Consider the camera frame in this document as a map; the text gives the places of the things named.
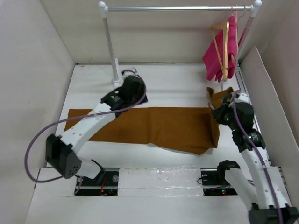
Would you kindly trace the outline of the brown trousers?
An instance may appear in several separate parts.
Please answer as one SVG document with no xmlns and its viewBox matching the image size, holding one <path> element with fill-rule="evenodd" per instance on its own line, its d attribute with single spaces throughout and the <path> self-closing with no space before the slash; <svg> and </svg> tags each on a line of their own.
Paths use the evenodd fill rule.
<svg viewBox="0 0 299 224">
<path fill-rule="evenodd" d="M 70 109 L 65 131 L 90 109 Z M 210 107 L 148 107 L 134 108 L 101 128 L 89 141 L 154 144 L 158 147 L 203 154 L 217 148 L 219 125 Z"/>
</svg>

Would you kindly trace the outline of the wooden clothes hanger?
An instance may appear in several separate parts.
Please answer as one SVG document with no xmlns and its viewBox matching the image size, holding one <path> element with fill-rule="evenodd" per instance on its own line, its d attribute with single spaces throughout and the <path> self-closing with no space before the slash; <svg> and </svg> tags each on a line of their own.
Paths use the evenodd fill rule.
<svg viewBox="0 0 299 224">
<path fill-rule="evenodd" d="M 226 82 L 228 80 L 228 34 L 229 34 L 229 21 L 223 21 L 221 24 L 214 24 L 211 26 L 212 35 L 213 35 L 213 41 L 218 57 L 218 61 L 221 67 L 221 71 L 223 74 L 223 82 Z M 223 58 L 221 59 L 218 44 L 215 37 L 215 30 L 222 30 L 223 31 Z"/>
</svg>

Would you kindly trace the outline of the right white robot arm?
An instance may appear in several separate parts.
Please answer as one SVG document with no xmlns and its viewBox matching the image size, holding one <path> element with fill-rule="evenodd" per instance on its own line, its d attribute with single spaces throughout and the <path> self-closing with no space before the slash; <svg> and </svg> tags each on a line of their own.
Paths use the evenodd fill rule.
<svg viewBox="0 0 299 224">
<path fill-rule="evenodd" d="M 276 180 L 270 174 L 265 142 L 253 127 L 254 109 L 251 104 L 237 102 L 223 104 L 212 110 L 217 123 L 228 126 L 233 142 L 245 160 L 252 181 L 242 173 L 235 161 L 225 160 L 217 167 L 217 181 L 229 183 L 248 209 L 251 224 L 293 224 L 299 211 L 292 207 L 281 193 Z"/>
</svg>

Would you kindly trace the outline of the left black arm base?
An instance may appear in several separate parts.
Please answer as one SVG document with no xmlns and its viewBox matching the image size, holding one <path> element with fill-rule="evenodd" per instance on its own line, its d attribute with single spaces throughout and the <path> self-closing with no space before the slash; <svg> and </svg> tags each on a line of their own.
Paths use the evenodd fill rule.
<svg viewBox="0 0 299 224">
<path fill-rule="evenodd" d="M 119 168 L 106 169 L 102 182 L 96 184 L 95 181 L 87 177 L 77 179 L 75 196 L 118 196 Z"/>
</svg>

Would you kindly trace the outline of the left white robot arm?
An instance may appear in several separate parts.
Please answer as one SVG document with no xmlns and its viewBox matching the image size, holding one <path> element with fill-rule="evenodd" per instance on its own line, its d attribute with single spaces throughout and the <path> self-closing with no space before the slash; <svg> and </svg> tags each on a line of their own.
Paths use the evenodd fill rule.
<svg viewBox="0 0 299 224">
<path fill-rule="evenodd" d="M 95 160 L 78 157 L 79 151 L 105 125 L 147 101 L 143 79 L 134 73 L 127 75 L 122 86 L 105 95 L 87 115 L 79 116 L 78 123 L 60 136 L 51 134 L 47 138 L 46 161 L 65 179 L 81 176 L 94 185 L 101 184 L 105 169 Z"/>
</svg>

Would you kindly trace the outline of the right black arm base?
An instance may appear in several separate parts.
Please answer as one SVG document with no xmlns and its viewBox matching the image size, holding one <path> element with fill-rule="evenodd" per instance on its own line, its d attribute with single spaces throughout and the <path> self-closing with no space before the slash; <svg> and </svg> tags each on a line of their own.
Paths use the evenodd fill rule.
<svg viewBox="0 0 299 224">
<path fill-rule="evenodd" d="M 235 189 L 219 177 L 216 168 L 202 168 L 197 183 L 203 188 L 204 196 L 236 196 Z"/>
</svg>

